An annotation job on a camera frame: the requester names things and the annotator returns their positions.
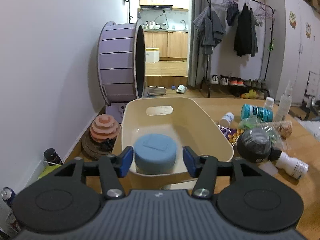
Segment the black cylindrical object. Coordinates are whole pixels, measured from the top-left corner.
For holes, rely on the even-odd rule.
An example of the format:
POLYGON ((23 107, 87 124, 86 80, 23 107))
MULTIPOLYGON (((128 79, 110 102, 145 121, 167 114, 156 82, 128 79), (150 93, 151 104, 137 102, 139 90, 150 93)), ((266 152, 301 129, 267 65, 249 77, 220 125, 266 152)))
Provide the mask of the black cylindrical object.
POLYGON ((282 150, 277 147, 272 147, 268 156, 269 161, 276 161, 280 158, 282 150))

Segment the black gyro wrist ball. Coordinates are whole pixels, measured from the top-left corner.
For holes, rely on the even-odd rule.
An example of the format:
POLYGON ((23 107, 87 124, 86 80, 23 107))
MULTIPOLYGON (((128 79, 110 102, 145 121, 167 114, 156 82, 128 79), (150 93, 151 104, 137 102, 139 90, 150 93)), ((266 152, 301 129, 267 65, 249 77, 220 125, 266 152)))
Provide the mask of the black gyro wrist ball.
POLYGON ((262 163, 271 152, 272 142, 267 132, 259 127, 247 129, 240 135, 236 148, 251 163, 262 163))

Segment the large white pill bottle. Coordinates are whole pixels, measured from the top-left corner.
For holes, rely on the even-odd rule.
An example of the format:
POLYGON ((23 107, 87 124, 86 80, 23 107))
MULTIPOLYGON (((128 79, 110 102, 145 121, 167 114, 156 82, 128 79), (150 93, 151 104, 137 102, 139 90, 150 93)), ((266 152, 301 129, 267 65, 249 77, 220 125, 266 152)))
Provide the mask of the large white pill bottle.
POLYGON ((300 179, 307 174, 309 165, 300 159, 289 157, 285 152, 281 152, 279 159, 276 161, 276 168, 283 169, 295 179, 300 179))

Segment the purple snack packet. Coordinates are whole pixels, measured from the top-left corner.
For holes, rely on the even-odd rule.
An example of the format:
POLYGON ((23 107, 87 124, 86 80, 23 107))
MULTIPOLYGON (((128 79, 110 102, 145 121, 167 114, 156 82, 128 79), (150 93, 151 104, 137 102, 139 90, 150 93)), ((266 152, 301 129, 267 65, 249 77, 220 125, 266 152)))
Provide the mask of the purple snack packet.
POLYGON ((218 128, 220 129, 222 134, 226 137, 226 139, 228 140, 228 142, 231 144, 232 147, 236 144, 240 135, 244 133, 244 129, 233 129, 229 127, 223 127, 221 125, 218 125, 218 128))

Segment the bag of green packets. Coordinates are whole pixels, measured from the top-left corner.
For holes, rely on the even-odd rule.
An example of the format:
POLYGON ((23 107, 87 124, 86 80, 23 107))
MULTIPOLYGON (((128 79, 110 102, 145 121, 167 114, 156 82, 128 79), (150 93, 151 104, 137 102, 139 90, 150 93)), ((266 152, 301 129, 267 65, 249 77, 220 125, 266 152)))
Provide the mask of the bag of green packets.
POLYGON ((271 139, 274 146, 283 148, 282 138, 277 130, 271 125, 270 122, 264 122, 256 117, 245 118, 238 124, 239 129, 249 130, 253 128, 263 129, 271 139))

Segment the floral paper cone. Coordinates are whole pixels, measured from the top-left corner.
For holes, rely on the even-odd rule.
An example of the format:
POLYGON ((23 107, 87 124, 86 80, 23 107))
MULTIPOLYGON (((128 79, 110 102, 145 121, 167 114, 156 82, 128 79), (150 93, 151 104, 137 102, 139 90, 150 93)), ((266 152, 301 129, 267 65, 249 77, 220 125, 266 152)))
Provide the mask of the floral paper cone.
POLYGON ((290 120, 269 122, 268 125, 273 127, 284 140, 289 138, 293 131, 293 124, 290 120))

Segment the small white pill bottle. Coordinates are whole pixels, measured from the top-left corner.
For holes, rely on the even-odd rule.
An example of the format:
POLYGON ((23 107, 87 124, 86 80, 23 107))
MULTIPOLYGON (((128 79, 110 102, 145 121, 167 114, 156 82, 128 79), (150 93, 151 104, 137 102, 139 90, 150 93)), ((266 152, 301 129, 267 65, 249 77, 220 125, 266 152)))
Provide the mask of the small white pill bottle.
POLYGON ((233 121, 234 121, 234 114, 231 112, 228 112, 219 120, 219 125, 222 127, 230 127, 233 121))

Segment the teal plastic bottle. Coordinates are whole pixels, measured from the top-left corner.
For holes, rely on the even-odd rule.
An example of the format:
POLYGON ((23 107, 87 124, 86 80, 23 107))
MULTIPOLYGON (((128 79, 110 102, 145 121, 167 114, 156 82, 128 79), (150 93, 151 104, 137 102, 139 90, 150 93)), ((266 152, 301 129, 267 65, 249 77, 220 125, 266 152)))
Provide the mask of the teal plastic bottle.
POLYGON ((273 121, 273 112, 265 107, 258 107, 254 105, 244 104, 241 109, 240 119, 244 120, 247 118, 256 117, 264 122, 273 121))

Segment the blue cap clear jar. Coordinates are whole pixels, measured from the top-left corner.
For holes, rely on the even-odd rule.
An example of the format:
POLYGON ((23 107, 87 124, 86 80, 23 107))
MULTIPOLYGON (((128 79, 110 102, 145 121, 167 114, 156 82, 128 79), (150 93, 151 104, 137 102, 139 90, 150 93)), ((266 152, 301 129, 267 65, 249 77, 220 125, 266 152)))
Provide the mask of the blue cap clear jar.
POLYGON ((135 165, 141 174, 168 174, 174 169, 177 145, 171 137, 163 134, 146 134, 133 146, 135 165))

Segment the clear spray bottle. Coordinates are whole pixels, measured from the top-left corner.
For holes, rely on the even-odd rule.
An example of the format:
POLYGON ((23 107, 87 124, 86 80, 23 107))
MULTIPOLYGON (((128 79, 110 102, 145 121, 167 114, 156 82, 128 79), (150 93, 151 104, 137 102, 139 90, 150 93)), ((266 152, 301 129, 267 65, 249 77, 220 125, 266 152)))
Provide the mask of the clear spray bottle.
POLYGON ((278 110, 273 119, 275 122, 284 121, 286 116, 288 115, 292 103, 292 92, 293 83, 289 81, 284 94, 280 98, 278 110))

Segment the pink tiered cat toy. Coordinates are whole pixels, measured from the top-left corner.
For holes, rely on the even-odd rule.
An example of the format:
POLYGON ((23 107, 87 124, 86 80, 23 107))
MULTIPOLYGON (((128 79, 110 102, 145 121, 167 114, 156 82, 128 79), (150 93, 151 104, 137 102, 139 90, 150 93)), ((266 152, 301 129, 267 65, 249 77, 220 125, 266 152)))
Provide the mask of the pink tiered cat toy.
POLYGON ((108 114, 102 114, 95 118, 90 126, 90 135, 95 142, 103 142, 107 139, 115 139, 119 134, 120 124, 108 114))

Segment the cream plastic storage bin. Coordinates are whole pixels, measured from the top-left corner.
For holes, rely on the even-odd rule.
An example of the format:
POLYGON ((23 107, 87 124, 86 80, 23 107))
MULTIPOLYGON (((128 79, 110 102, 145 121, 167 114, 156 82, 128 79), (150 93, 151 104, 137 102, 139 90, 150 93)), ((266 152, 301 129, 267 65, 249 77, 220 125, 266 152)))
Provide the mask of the cream plastic storage bin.
POLYGON ((179 189, 182 183, 195 184, 183 162, 183 148, 198 155, 231 161, 234 150, 212 118, 190 98, 137 99, 127 104, 116 145, 133 146, 147 134, 163 134, 177 145, 175 165, 170 173, 141 174, 132 163, 128 177, 134 189, 179 189))

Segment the purple cat exercise wheel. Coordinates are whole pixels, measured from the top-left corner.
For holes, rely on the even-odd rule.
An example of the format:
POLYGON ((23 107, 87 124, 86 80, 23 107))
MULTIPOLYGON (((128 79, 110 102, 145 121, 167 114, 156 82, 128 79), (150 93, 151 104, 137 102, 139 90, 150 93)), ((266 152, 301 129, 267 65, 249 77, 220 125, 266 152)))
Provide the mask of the purple cat exercise wheel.
POLYGON ((145 63, 142 22, 107 22, 97 49, 98 79, 107 114, 120 120, 129 102, 144 97, 145 63))

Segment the black clothes rack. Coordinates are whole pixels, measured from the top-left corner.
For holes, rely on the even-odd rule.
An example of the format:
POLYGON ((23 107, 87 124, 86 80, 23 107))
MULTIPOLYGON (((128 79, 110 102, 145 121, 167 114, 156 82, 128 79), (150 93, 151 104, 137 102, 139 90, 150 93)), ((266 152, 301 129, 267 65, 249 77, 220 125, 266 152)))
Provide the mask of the black clothes rack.
MULTIPOLYGON (((251 12, 251 9, 248 8, 248 1, 252 1, 252 2, 255 2, 257 4, 259 4, 260 6, 262 7, 268 7, 269 9, 271 9, 272 11, 272 14, 271 14, 271 19, 272 19, 272 25, 271 25, 271 39, 270 39, 270 44, 272 44, 272 38, 273 38, 273 29, 274 29, 274 9, 263 3, 263 2, 260 2, 260 1, 257 1, 257 0, 245 0, 244 2, 244 8, 245 8, 245 11, 248 11, 248 14, 250 14, 250 28, 247 28, 248 30, 250 30, 250 35, 251 35, 251 41, 249 41, 249 39, 247 38, 245 40, 245 45, 247 46, 247 48, 251 48, 251 52, 253 51, 252 49, 256 48, 257 46, 254 46, 254 40, 253 40, 253 23, 252 23, 252 20, 253 20, 253 13, 251 12)), ((212 14, 211 14, 211 10, 212 10, 212 0, 207 0, 207 2, 209 3, 209 17, 210 17, 210 20, 212 20, 212 14)), ((201 83, 200 83, 200 89, 202 89, 202 86, 203 84, 205 83, 207 85, 207 88, 208 88, 208 92, 207 92, 207 98, 210 98, 211 96, 211 91, 212 91, 212 84, 210 83, 209 81, 209 77, 208 77, 208 72, 209 72, 209 69, 211 68, 211 59, 212 59, 212 56, 211 55, 208 55, 207 56, 207 64, 206 64, 206 70, 205 70, 205 75, 204 75, 204 78, 202 79, 201 83)))

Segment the white box yellow lid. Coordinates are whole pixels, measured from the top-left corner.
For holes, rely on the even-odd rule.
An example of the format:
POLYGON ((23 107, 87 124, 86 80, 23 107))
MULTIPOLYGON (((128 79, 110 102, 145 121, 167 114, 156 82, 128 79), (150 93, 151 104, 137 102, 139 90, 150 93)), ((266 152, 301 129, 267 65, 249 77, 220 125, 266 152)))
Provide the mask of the white box yellow lid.
POLYGON ((145 49, 145 60, 146 63, 157 63, 160 58, 159 48, 146 48, 145 49))

